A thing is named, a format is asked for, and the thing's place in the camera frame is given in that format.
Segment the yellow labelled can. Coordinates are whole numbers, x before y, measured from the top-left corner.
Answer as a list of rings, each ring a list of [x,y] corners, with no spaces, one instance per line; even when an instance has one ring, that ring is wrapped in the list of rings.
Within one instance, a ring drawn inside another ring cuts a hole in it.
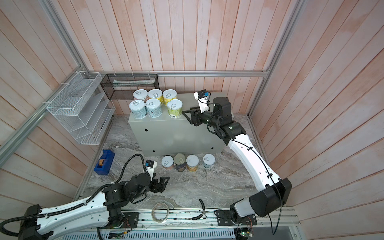
[[[164,103],[163,100],[163,92],[160,89],[152,89],[148,92],[149,99],[157,99],[161,102],[161,104]]]

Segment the green can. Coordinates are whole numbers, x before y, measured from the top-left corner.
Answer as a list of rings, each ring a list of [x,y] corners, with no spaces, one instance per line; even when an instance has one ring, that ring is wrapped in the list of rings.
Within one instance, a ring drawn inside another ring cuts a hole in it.
[[[178,99],[173,99],[167,103],[169,117],[178,119],[182,116],[183,102]]]

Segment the teal labelled can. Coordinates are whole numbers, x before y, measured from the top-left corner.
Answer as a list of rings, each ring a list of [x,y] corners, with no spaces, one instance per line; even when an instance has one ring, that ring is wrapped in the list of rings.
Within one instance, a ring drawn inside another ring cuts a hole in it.
[[[129,103],[131,114],[137,120],[143,119],[147,115],[145,102],[142,100],[134,100]]]

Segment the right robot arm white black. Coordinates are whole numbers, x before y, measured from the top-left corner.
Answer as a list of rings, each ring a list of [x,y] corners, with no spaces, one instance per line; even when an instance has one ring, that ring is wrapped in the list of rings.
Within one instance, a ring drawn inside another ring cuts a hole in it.
[[[256,194],[233,203],[228,211],[218,215],[218,219],[239,226],[252,215],[262,218],[275,210],[282,210],[292,183],[282,179],[267,165],[243,126],[233,120],[229,99],[217,97],[211,100],[207,91],[196,92],[194,98],[199,105],[183,111],[183,116],[196,127],[205,124],[211,134],[223,140],[243,163],[257,190]]]

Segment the blue can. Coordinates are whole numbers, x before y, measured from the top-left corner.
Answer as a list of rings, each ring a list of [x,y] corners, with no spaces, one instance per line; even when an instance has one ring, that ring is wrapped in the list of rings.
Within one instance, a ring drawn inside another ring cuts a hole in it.
[[[162,115],[162,104],[158,99],[149,99],[146,101],[147,114],[150,118],[158,118]]]

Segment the pink labelled can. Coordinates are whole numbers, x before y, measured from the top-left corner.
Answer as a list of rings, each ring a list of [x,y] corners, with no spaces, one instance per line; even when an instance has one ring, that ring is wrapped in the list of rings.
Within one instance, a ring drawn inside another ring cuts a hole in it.
[[[133,93],[134,100],[142,100],[146,102],[149,99],[148,91],[144,89],[138,89]]]

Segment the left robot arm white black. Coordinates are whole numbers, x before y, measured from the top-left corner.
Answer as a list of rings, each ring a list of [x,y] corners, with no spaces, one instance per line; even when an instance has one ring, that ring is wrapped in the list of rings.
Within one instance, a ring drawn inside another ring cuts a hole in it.
[[[144,160],[141,154],[143,172],[124,181],[124,172],[110,184],[99,187],[91,196],[57,207],[29,207],[22,217],[1,222],[1,233],[19,240],[52,240],[73,232],[101,228],[120,228],[125,225],[122,208],[127,204],[138,204],[146,199],[147,193],[162,193],[169,177],[156,179],[157,163]]]

